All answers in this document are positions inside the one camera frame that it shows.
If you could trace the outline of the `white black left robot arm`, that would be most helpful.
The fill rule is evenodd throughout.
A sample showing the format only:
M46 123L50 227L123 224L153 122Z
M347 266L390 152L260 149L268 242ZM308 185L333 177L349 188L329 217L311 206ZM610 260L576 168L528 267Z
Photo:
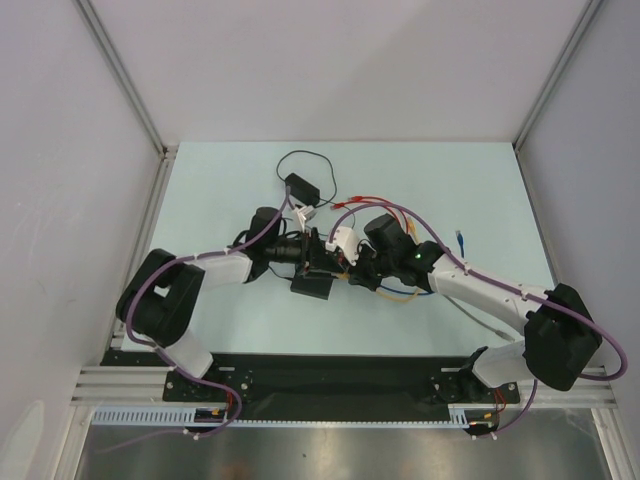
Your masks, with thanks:
M211 399L220 388L220 376L211 369L214 356L190 327L203 293L250 283L272 263L294 265L302 279L331 279L356 265L358 237L352 229L338 227L323 240L317 230L306 227L313 207L298 207L293 213L298 229L291 237L281 231L281 208L260 207L249 229L221 251L178 257L154 249L121 294L116 318L129 339L154 348L171 367L187 374L184 385L195 398Z

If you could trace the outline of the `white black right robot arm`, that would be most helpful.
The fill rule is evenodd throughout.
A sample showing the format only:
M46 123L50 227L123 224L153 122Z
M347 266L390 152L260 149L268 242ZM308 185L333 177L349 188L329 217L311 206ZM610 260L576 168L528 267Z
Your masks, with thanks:
M368 243L350 273L351 283L375 290L384 279L395 278L469 304L522 335L519 342L472 354L469 370L460 377L461 392L471 401L486 400L511 380L536 379L568 391L602 344L585 303L569 285L549 290L473 274L438 243L416 243L389 214L371 220L364 233Z

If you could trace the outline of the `black network switch box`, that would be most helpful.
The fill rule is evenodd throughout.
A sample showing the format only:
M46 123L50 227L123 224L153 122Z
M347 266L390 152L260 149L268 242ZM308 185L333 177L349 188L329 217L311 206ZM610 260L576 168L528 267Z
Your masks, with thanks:
M334 278L297 276L291 281L292 293L309 296L316 299L328 300Z

